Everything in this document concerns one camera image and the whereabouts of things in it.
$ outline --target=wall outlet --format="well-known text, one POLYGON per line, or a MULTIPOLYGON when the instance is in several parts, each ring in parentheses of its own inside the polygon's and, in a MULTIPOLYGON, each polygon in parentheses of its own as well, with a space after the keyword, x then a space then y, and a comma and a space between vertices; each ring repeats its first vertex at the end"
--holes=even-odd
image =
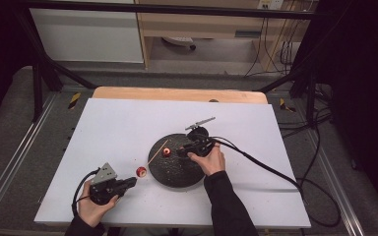
POLYGON ((260 0, 259 6, 257 6, 257 9, 268 10, 271 4, 272 4, 272 0, 260 0))
POLYGON ((272 0, 272 3, 269 6, 270 10, 280 10, 284 0, 272 0))
POLYGON ((257 9, 280 10, 284 0, 260 0, 257 9))

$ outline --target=black controller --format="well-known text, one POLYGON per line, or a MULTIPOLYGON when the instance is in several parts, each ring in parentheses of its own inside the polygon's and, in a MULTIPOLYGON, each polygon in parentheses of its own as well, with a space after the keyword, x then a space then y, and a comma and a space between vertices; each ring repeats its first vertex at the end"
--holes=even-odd
POLYGON ((97 205, 109 203, 115 195, 119 198, 124 196, 128 189, 133 188, 137 183, 137 178, 132 177, 126 180, 111 179, 95 185, 91 185, 91 200, 97 205))
POLYGON ((185 145, 176 150, 177 155, 182 158, 188 158, 188 152, 193 152, 199 156, 207 156, 213 149, 216 141, 209 137, 207 129, 197 127, 187 135, 192 144, 185 145))
POLYGON ((97 172, 91 182, 90 196, 91 200, 97 205, 109 203, 115 195, 119 198, 124 196, 128 189, 136 186, 137 178, 132 177, 126 180, 116 180, 116 173, 109 165, 105 163, 97 172))

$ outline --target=black disc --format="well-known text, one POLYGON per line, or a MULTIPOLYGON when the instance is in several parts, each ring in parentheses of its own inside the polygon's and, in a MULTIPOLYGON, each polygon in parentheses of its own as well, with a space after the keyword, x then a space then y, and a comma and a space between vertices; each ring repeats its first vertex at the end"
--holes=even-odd
POLYGON ((205 176, 201 166, 189 157, 182 158, 176 153, 178 148, 191 143, 184 134, 168 135, 158 140, 150 150, 149 161, 166 140, 168 142, 149 165, 155 179, 171 188, 185 188, 198 183, 205 176), (163 156, 164 148, 170 149, 169 157, 163 156))

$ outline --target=black sleeve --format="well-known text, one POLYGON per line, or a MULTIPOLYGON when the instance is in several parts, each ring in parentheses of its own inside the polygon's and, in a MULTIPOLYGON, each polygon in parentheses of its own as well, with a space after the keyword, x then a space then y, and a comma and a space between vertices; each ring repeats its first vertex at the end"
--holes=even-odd
POLYGON ((216 236, 258 235, 225 171, 205 177, 204 186, 212 204, 211 215, 216 236))
POLYGON ((76 215, 69 228, 67 229, 65 236, 101 236, 105 232, 103 225, 100 223, 95 228, 86 224, 78 215, 76 215))

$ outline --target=small metal tool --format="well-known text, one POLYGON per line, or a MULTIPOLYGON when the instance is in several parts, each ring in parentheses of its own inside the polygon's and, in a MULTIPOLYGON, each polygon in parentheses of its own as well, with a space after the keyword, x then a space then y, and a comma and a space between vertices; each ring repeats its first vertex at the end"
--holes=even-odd
POLYGON ((196 128, 198 128, 200 125, 203 125, 203 124, 205 124, 205 123, 207 123, 207 122, 210 122, 210 121, 212 121, 212 120, 215 120, 215 117, 211 117, 210 119, 206 119, 206 120, 203 120, 203 121, 200 121, 200 122, 196 122, 194 125, 191 125, 191 126, 189 126, 188 128, 186 128, 185 130, 189 130, 189 129, 196 129, 196 128))

